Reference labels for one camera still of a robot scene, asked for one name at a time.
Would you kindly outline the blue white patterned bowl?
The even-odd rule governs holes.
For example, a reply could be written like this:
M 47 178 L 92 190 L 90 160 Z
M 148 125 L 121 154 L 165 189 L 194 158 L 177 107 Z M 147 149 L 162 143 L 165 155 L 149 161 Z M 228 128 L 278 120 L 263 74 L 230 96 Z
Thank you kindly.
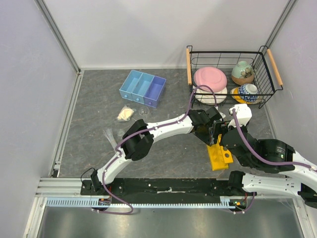
M 258 89 L 254 84 L 243 84 L 238 88 L 238 94 L 247 102 L 254 102 L 258 99 Z

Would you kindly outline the bag of beige powder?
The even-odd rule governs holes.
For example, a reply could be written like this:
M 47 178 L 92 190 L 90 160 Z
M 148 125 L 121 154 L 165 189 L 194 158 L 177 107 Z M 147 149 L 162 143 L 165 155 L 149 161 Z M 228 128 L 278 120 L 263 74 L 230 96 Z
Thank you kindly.
M 124 105 L 116 119 L 120 122 L 129 121 L 135 112 L 136 109 L 130 108 L 128 105 Z

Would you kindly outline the small clear glass vial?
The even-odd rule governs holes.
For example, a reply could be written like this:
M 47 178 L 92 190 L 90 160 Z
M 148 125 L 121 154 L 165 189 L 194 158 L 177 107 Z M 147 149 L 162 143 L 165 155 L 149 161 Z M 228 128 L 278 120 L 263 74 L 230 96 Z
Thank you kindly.
M 124 134 L 125 134 L 125 131 L 123 129 L 119 129 L 117 131 L 117 136 L 120 137 L 120 138 L 122 138 Z

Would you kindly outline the blue three-compartment drawer box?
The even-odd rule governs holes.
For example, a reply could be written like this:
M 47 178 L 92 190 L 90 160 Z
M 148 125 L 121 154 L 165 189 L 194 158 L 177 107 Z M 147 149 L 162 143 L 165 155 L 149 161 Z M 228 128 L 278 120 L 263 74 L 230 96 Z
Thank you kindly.
M 165 89 L 166 79 L 131 70 L 119 89 L 123 99 L 157 108 Z

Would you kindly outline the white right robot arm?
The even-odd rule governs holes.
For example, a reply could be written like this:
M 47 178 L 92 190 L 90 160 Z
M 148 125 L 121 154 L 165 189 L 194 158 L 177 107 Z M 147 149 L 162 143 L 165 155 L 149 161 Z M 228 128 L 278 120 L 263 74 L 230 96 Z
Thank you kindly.
M 211 145 L 224 147 L 241 166 L 278 175 L 271 178 L 232 171 L 218 193 L 225 196 L 293 195 L 301 198 L 305 205 L 316 208 L 317 166 L 292 146 L 277 139 L 257 140 L 247 132 L 246 126 L 235 126 L 234 121 L 216 121 L 209 133 Z

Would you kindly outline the yellow test tube rack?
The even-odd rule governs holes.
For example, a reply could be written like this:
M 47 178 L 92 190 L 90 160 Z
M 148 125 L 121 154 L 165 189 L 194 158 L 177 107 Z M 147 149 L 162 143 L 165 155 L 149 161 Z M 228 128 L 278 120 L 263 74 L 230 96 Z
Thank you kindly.
M 218 136 L 217 144 L 207 145 L 207 151 L 213 171 L 226 170 L 233 163 L 233 157 L 229 150 L 220 145 L 221 135 Z

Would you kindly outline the pink plate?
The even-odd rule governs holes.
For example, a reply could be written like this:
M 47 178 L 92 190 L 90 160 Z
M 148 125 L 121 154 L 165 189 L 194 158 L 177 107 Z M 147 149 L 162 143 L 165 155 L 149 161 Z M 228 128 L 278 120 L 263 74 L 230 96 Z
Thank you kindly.
M 219 92 L 227 86 L 227 78 L 220 69 L 215 67 L 202 67 L 194 73 L 196 85 L 207 85 L 214 92 Z

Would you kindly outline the clear plastic dropper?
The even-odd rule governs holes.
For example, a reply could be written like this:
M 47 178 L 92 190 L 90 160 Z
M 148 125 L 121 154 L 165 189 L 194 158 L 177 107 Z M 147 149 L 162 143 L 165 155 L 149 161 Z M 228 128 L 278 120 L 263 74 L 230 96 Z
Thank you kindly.
M 111 128 L 107 128 L 106 130 L 103 131 L 104 136 L 106 137 L 106 139 L 109 141 L 109 143 L 111 144 L 113 150 L 116 150 L 116 146 L 117 146 L 117 142 L 114 139 L 113 136 L 113 131 Z

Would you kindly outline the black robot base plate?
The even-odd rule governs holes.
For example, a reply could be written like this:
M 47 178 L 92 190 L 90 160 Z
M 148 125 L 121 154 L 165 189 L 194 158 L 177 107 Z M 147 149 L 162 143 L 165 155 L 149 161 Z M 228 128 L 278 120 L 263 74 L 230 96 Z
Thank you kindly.
M 243 189 L 244 172 L 233 171 L 228 179 L 216 178 L 115 178 L 100 192 L 91 179 L 81 179 L 81 195 L 108 197 L 111 202 L 218 202 L 221 196 L 246 196 L 257 192 Z

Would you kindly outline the clear glass beaker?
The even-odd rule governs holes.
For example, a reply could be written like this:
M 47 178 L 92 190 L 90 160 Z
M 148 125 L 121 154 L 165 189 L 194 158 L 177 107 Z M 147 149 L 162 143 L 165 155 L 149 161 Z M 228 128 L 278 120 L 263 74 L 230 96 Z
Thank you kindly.
M 142 117 L 147 117 L 150 114 L 150 109 L 146 106 L 143 106 L 139 109 L 139 115 Z

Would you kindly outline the green brown ceramic bowl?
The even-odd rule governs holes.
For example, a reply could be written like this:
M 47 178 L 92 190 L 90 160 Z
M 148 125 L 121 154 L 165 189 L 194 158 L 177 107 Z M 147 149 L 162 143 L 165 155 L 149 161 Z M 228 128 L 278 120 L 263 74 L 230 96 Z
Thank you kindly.
M 231 79 L 238 85 L 252 83 L 254 80 L 254 71 L 246 61 L 239 61 L 231 72 Z

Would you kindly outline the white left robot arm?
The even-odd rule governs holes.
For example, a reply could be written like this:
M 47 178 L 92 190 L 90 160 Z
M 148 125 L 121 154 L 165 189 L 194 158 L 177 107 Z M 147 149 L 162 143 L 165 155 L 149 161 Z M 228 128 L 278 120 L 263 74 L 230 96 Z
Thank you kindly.
M 109 184 L 131 162 L 146 157 L 154 143 L 180 134 L 194 134 L 206 145 L 213 140 L 211 129 L 215 122 L 223 122 L 225 115 L 218 107 L 208 110 L 187 110 L 180 116 L 160 122 L 146 123 L 137 120 L 124 134 L 114 149 L 114 156 L 90 175 L 92 190 L 103 195 Z

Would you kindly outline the white plate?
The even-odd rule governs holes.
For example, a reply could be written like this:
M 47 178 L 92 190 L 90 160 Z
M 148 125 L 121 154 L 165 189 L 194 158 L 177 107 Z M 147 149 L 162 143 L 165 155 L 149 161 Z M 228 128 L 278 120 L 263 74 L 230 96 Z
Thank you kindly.
M 221 91 L 215 92 L 216 102 L 218 104 L 222 103 L 226 99 L 227 93 L 228 93 L 227 87 L 225 87 Z M 214 96 L 212 92 L 204 91 L 202 89 L 197 89 L 195 98 L 203 104 L 208 104 L 208 105 L 215 104 L 215 100 L 214 100 Z

